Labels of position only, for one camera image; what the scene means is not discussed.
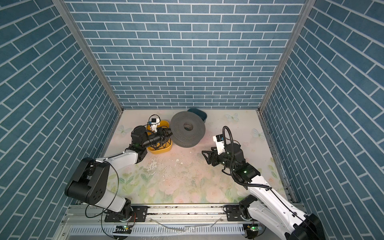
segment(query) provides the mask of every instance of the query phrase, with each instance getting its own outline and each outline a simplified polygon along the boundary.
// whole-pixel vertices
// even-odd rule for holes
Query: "perforated spool flange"
[[[205,134],[203,120],[198,115],[187,111],[176,113],[172,117],[170,129],[172,130],[172,141],[180,147],[195,146]]]

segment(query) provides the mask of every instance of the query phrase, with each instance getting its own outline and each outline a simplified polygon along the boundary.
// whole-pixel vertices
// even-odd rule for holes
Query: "brick wallpaper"
[[[117,114],[51,0],[0,0],[0,239],[53,237]]]
[[[66,1],[126,109],[256,109],[303,2]]]
[[[384,239],[384,2],[317,0],[265,109],[329,239]]]

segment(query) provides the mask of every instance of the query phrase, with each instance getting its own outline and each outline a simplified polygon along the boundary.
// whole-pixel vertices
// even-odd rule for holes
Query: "table surface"
[[[233,139],[240,142],[246,161],[286,197],[256,111],[204,111],[208,115],[206,131],[196,146],[182,148],[173,144],[169,152],[148,152],[142,162],[118,170],[118,194],[134,204],[239,202],[249,191],[222,173],[222,165],[208,165],[201,154],[215,146],[212,136],[221,134],[223,126],[228,126]],[[178,112],[180,110],[125,110],[105,156],[126,149],[132,141],[133,128],[146,124],[150,115],[158,114],[162,120],[170,121]],[[110,171],[107,186],[112,192],[116,191],[114,171]]]

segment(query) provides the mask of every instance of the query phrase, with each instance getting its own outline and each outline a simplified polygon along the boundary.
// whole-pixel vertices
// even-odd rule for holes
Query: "yellow container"
[[[166,121],[166,120],[161,120],[159,127],[167,127],[167,128],[169,128],[169,122]],[[147,149],[152,154],[160,154],[160,153],[168,152],[172,148],[172,140],[169,139],[167,141],[167,144],[165,144],[164,146],[165,146],[164,148],[160,148],[158,150],[155,150],[153,147],[147,147]]]

